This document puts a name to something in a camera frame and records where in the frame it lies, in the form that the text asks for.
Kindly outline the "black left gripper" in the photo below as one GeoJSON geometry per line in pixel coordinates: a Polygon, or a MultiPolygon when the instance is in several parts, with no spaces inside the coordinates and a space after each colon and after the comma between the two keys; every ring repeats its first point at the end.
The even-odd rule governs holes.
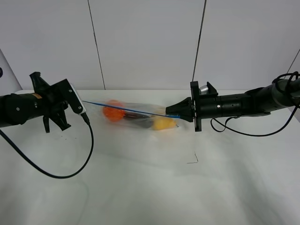
{"type": "MultiPolygon", "coordinates": [[[[32,86],[34,92],[46,100],[49,107],[55,106],[58,103],[68,103],[68,87],[69,81],[64,79],[53,85],[49,85],[42,77],[40,72],[34,72],[30,74],[32,81],[32,86]]],[[[52,115],[52,121],[61,129],[66,130],[71,127],[68,124],[65,110],[60,109],[52,115]]],[[[45,132],[50,133],[49,118],[47,116],[43,117],[43,124],[45,127],[45,132]]]]}

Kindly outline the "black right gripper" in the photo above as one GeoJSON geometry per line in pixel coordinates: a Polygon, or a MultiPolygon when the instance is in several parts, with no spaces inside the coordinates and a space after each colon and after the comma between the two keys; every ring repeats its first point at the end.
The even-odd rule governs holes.
{"type": "Polygon", "coordinates": [[[187,122],[194,122],[195,131],[202,131],[202,119],[208,118],[216,113],[216,98],[218,96],[200,95],[198,81],[190,83],[191,98],[165,109],[166,116],[169,118],[181,119],[187,122]]]}

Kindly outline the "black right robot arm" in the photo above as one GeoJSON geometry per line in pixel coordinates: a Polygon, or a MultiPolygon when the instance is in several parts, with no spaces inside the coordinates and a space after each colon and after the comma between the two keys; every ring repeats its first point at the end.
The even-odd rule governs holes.
{"type": "Polygon", "coordinates": [[[167,107],[165,113],[194,123],[195,131],[200,132],[203,119],[258,117],[292,106],[298,109],[300,75],[294,72],[288,77],[285,79],[284,75],[280,75],[267,87],[223,96],[209,82],[199,87],[194,81],[190,83],[191,96],[167,107]]]}

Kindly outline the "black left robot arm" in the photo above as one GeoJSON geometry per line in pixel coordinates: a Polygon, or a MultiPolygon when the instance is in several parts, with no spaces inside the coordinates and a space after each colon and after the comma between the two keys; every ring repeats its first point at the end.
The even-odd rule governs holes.
{"type": "Polygon", "coordinates": [[[82,102],[67,79],[49,85],[40,72],[30,75],[34,92],[9,94],[0,97],[0,126],[22,125],[26,121],[42,117],[46,133],[50,132],[52,120],[62,131],[71,127],[65,110],[70,106],[74,113],[84,112],[82,102]]]}

